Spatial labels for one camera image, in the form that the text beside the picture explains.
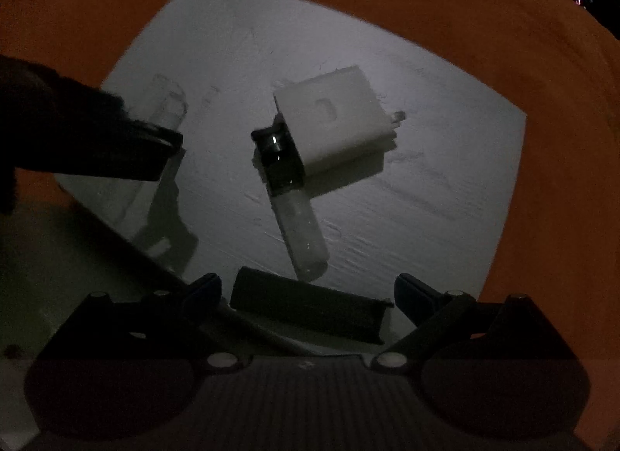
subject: round table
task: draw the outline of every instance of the round table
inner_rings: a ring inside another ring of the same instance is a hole
[[[0,50],[99,85],[168,0],[0,0]],[[528,114],[520,172],[481,299],[528,293],[583,360],[577,435],[620,414],[620,45],[571,0],[312,0],[419,43]],[[21,197],[69,204],[50,175]]]

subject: orange surface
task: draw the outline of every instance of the orange surface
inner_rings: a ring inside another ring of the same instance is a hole
[[[0,0],[1,52],[98,85],[167,0]],[[620,45],[570,0],[313,0],[450,60],[528,113],[510,213],[483,299],[529,293],[584,359],[577,433],[620,419]],[[20,193],[66,197],[20,173]]]

